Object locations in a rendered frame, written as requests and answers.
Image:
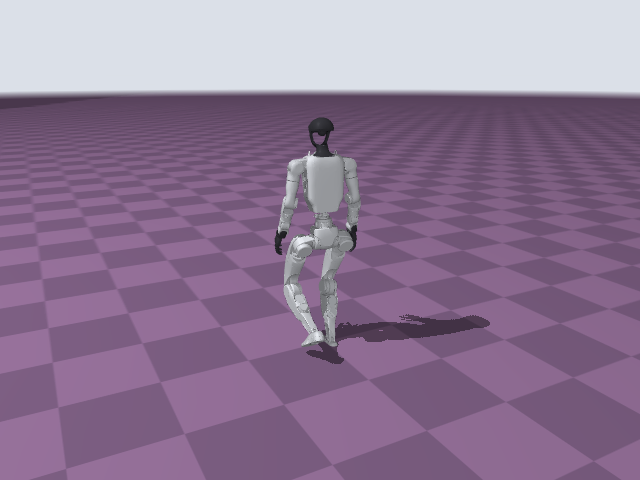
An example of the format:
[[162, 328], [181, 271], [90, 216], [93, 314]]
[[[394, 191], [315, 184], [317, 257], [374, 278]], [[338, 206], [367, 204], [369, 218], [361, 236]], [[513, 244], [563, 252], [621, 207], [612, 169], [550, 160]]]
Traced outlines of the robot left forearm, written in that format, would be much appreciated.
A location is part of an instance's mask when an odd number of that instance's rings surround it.
[[281, 208], [281, 217], [280, 217], [280, 221], [279, 221], [279, 226], [278, 226], [278, 234], [280, 234], [281, 231], [286, 231], [288, 235], [289, 234], [289, 227], [291, 225], [291, 220], [292, 220], [292, 216], [293, 216], [293, 209], [286, 209], [284, 208], [285, 206], [285, 200], [286, 200], [286, 196], [283, 198], [283, 202], [282, 202], [282, 208]]

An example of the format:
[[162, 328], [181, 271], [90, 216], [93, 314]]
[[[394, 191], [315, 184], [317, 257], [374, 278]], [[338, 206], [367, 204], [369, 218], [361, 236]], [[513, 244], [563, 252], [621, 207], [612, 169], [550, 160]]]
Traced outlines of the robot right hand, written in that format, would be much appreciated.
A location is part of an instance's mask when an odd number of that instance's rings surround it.
[[351, 231], [349, 231], [349, 229], [348, 229], [347, 227], [346, 227], [346, 229], [347, 229], [347, 232], [349, 232], [349, 233], [350, 233], [350, 235], [351, 235], [351, 237], [352, 237], [352, 240], [353, 240], [353, 247], [352, 247], [352, 249], [349, 251], [349, 252], [351, 252], [351, 251], [353, 251], [353, 250], [355, 249], [355, 247], [356, 247], [356, 241], [357, 241], [356, 231], [357, 231], [357, 226], [356, 226], [356, 225], [354, 225], [354, 226], [351, 228]]

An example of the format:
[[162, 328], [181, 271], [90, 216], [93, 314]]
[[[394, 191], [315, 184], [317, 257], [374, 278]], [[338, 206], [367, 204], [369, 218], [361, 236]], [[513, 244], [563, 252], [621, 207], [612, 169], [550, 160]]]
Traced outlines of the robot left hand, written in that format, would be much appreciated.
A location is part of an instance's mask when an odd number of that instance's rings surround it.
[[285, 238], [285, 237], [286, 237], [286, 234], [287, 234], [287, 232], [286, 232], [286, 231], [281, 231], [281, 232], [280, 232], [280, 234], [278, 234], [278, 230], [276, 231], [276, 237], [275, 237], [275, 250], [276, 250], [276, 253], [277, 253], [277, 254], [279, 254], [279, 255], [283, 255], [283, 254], [282, 254], [282, 251], [280, 251], [280, 250], [282, 250], [282, 249], [281, 249], [281, 248], [279, 248], [279, 246], [282, 246], [282, 245], [281, 245], [281, 241], [282, 241], [282, 239], [283, 239], [283, 238]]

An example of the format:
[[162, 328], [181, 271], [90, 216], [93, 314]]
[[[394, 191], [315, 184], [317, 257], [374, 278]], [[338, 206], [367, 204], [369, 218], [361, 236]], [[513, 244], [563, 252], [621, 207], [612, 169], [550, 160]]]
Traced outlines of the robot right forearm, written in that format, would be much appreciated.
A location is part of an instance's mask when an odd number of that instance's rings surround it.
[[346, 227], [351, 231], [351, 228], [356, 225], [358, 227], [358, 215], [361, 207], [361, 199], [359, 202], [354, 204], [348, 204], [348, 214], [347, 214], [347, 223]]

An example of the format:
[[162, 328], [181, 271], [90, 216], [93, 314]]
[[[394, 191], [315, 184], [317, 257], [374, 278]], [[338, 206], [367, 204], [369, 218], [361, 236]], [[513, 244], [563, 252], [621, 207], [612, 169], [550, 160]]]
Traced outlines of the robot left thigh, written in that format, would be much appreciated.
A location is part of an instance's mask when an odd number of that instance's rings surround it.
[[306, 257], [312, 253], [314, 246], [315, 239], [313, 234], [295, 235], [289, 245], [284, 268], [284, 286], [289, 284], [295, 295], [302, 294], [302, 287], [298, 283], [298, 277], [304, 266]]

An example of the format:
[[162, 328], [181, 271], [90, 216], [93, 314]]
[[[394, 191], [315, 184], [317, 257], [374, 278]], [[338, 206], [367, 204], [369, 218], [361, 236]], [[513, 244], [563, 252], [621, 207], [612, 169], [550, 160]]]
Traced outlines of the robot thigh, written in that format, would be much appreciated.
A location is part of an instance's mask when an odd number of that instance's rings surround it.
[[353, 247], [353, 240], [349, 232], [338, 229], [339, 243], [337, 247], [326, 249], [319, 291], [325, 295], [331, 295], [335, 291], [334, 276], [345, 256], [345, 252]]
[[289, 284], [295, 295], [302, 294], [302, 287], [298, 283], [298, 277], [304, 266], [306, 257], [312, 253], [314, 246], [315, 239], [313, 234], [295, 235], [289, 245], [284, 268], [284, 286]]

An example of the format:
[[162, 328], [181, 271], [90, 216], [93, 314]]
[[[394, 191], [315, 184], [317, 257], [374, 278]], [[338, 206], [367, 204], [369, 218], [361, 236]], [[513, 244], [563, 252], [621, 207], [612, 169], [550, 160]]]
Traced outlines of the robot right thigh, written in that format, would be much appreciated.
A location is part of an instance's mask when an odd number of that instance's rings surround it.
[[338, 229], [339, 243], [337, 247], [326, 249], [319, 291], [325, 295], [331, 295], [335, 291], [334, 276], [345, 256], [345, 252], [353, 247], [353, 240], [349, 232]]

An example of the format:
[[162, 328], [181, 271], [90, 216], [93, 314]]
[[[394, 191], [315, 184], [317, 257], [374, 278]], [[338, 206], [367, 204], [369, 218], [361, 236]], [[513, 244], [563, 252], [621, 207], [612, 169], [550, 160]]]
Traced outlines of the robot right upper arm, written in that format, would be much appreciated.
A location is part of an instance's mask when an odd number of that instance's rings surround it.
[[344, 199], [347, 204], [354, 204], [360, 201], [359, 182], [357, 176], [357, 163], [349, 157], [342, 157], [344, 160], [344, 177], [349, 192], [345, 194]]

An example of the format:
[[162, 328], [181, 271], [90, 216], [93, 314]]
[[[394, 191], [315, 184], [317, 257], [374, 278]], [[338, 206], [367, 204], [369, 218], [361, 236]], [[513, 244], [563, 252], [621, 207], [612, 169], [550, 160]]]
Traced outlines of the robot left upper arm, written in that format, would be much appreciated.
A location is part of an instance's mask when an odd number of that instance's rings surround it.
[[300, 182], [299, 176], [305, 171], [306, 162], [306, 158], [294, 159], [290, 161], [287, 166], [286, 200], [284, 206], [286, 209], [297, 208], [298, 198], [296, 198], [296, 194]]

